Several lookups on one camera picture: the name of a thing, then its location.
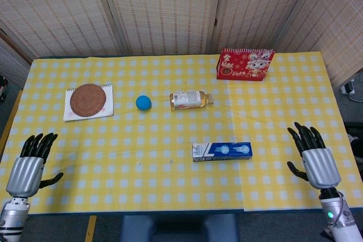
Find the beige woven folding screen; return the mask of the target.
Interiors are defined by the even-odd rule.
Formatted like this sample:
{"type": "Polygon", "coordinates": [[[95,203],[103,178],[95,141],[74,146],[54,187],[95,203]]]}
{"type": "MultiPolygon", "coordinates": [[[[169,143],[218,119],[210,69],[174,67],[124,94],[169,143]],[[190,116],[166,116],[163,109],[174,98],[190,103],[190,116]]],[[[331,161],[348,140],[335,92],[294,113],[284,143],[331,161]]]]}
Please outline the beige woven folding screen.
{"type": "Polygon", "coordinates": [[[40,57],[320,51],[331,84],[363,73],[363,0],[0,0],[0,75],[40,57]]]}

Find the clear bottle with yellow drink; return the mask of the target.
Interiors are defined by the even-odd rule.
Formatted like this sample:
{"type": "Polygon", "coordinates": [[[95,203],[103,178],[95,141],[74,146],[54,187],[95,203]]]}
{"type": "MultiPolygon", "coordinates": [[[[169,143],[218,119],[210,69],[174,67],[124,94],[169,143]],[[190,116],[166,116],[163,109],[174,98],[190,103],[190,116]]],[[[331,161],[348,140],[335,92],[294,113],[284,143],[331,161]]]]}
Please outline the clear bottle with yellow drink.
{"type": "Polygon", "coordinates": [[[202,108],[214,102],[213,95],[203,91],[174,92],[169,99],[172,110],[202,108]]]}

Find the red desk calendar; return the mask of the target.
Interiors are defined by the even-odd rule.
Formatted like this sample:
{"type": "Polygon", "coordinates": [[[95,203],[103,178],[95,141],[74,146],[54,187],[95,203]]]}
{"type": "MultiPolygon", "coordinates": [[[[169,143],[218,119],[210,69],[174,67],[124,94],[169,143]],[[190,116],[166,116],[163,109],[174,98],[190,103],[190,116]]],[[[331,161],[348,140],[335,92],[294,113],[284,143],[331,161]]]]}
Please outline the red desk calendar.
{"type": "Polygon", "coordinates": [[[217,79],[262,81],[274,55],[273,49],[224,48],[216,66],[217,79]]]}

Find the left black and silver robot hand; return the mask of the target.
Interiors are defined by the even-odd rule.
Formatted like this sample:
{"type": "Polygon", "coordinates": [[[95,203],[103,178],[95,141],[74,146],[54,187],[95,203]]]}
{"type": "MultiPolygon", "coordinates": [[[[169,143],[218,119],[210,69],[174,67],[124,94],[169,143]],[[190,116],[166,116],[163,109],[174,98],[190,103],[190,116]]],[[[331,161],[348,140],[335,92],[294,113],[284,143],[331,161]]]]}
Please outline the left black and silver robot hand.
{"type": "Polygon", "coordinates": [[[20,157],[15,160],[7,183],[6,191],[10,196],[30,198],[39,189],[60,181],[64,175],[62,172],[51,179],[41,179],[52,144],[57,137],[58,135],[55,133],[47,135],[40,133],[37,136],[31,135],[25,141],[20,157]]]}

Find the blue and white toothpaste box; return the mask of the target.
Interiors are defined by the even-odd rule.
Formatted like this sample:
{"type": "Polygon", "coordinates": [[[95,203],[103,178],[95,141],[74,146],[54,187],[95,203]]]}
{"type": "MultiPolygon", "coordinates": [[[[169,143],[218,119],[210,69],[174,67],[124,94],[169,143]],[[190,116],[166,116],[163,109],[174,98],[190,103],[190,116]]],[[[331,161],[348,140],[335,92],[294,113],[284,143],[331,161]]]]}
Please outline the blue and white toothpaste box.
{"type": "Polygon", "coordinates": [[[192,144],[192,159],[194,162],[250,158],[252,158],[252,147],[249,142],[209,142],[192,144]]]}

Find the black object with pink detail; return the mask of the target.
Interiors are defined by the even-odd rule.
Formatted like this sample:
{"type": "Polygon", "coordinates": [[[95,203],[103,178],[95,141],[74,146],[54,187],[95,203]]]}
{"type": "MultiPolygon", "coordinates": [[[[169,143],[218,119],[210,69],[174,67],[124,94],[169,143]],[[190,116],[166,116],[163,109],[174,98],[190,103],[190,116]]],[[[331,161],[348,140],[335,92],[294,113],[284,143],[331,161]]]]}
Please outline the black object with pink detail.
{"type": "Polygon", "coordinates": [[[345,122],[344,126],[354,155],[363,158],[363,123],[345,122]]]}

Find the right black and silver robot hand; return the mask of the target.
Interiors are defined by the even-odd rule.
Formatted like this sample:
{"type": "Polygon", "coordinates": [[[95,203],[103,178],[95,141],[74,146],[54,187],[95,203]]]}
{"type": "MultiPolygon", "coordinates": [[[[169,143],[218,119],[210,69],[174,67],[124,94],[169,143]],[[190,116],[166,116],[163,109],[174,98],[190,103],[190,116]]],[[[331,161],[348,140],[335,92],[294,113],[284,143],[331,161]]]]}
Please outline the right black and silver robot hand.
{"type": "Polygon", "coordinates": [[[294,123],[296,129],[288,128],[296,148],[301,157],[304,171],[298,170],[288,161],[290,171],[300,179],[310,183],[319,190],[334,188],[341,182],[340,173],[330,149],[314,127],[306,127],[298,122],[294,123]]]}

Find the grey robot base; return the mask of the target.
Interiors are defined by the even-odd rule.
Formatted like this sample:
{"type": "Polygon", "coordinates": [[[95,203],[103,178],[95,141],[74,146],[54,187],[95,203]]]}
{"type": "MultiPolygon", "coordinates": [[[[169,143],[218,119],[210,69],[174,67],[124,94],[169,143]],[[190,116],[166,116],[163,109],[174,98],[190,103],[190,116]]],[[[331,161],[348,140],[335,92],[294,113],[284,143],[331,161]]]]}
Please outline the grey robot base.
{"type": "Polygon", "coordinates": [[[235,214],[126,215],[120,242],[240,242],[235,214]]]}

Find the blue ball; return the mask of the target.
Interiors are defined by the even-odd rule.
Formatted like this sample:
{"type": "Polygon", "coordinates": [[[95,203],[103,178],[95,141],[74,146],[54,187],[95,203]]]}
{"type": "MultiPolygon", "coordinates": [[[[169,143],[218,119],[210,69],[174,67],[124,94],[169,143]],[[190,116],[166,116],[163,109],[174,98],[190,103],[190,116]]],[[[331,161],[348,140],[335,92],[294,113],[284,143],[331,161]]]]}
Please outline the blue ball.
{"type": "Polygon", "coordinates": [[[141,95],[136,99],[136,107],[141,111],[148,111],[152,107],[151,100],[146,95],[141,95]]]}

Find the dark object with red detail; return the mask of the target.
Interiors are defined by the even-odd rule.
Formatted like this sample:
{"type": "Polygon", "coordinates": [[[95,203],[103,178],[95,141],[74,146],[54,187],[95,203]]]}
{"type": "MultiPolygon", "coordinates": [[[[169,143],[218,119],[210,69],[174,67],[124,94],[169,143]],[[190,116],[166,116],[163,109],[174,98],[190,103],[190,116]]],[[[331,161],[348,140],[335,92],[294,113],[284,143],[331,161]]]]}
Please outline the dark object with red detail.
{"type": "Polygon", "coordinates": [[[0,75],[0,105],[3,104],[3,102],[6,99],[6,87],[8,85],[8,80],[4,78],[2,75],[0,75]]]}

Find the yellow and white checked tablecloth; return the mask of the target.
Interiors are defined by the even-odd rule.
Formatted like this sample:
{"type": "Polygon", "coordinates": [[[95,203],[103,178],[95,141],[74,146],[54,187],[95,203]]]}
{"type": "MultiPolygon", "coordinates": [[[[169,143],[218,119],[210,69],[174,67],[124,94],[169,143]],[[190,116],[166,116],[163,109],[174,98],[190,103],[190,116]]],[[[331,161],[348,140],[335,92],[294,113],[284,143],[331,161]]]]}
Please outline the yellow and white checked tablecloth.
{"type": "Polygon", "coordinates": [[[319,207],[288,128],[315,127],[340,172],[350,207],[363,207],[356,166],[321,53],[278,53],[261,82],[216,78],[217,55],[34,60],[0,162],[0,208],[30,135],[58,135],[43,177],[62,179],[31,198],[31,213],[283,210],[319,207]],[[113,85],[113,115],[65,122],[65,92],[113,85]],[[203,91],[214,102],[172,110],[169,95],[203,91]],[[152,107],[141,111],[146,95],[152,107]],[[193,143],[249,142],[252,158],[194,162],[193,143]]]}

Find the round brown woven coaster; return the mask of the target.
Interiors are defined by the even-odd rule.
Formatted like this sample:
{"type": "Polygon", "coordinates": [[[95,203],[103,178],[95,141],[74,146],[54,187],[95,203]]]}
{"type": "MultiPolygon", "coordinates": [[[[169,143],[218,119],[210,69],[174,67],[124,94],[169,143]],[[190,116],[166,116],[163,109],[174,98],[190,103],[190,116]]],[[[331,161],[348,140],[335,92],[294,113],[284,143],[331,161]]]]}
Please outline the round brown woven coaster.
{"type": "Polygon", "coordinates": [[[80,117],[91,117],[99,113],[106,103],[104,90],[95,84],[83,84],[77,87],[70,97],[70,108],[80,117]]]}

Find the white spiral notebook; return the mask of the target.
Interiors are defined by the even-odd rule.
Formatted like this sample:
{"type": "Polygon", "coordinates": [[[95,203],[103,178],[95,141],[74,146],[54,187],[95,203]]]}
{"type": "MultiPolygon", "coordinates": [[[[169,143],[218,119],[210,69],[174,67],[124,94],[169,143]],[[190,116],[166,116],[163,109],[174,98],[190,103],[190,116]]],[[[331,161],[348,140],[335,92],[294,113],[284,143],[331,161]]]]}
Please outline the white spiral notebook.
{"type": "Polygon", "coordinates": [[[91,117],[80,117],[74,114],[70,108],[70,97],[73,91],[76,89],[68,89],[65,92],[65,107],[64,107],[64,116],[63,120],[65,122],[68,121],[76,121],[76,120],[86,120],[86,119],[92,119],[92,118],[101,118],[101,117],[109,117],[113,115],[113,85],[107,84],[107,85],[101,85],[100,86],[105,94],[106,94],[106,103],[103,107],[103,109],[91,116],[91,117]]]}

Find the yellow floor tape strip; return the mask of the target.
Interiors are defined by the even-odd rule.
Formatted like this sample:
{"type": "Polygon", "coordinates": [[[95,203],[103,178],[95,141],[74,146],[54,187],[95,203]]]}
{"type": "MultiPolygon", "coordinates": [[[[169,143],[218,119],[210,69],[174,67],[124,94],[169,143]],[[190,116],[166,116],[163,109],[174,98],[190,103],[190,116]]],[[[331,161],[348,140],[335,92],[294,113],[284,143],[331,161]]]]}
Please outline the yellow floor tape strip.
{"type": "Polygon", "coordinates": [[[86,236],[85,236],[85,242],[92,242],[93,241],[96,220],[97,220],[96,215],[90,215],[89,216],[87,231],[86,231],[86,236]]]}

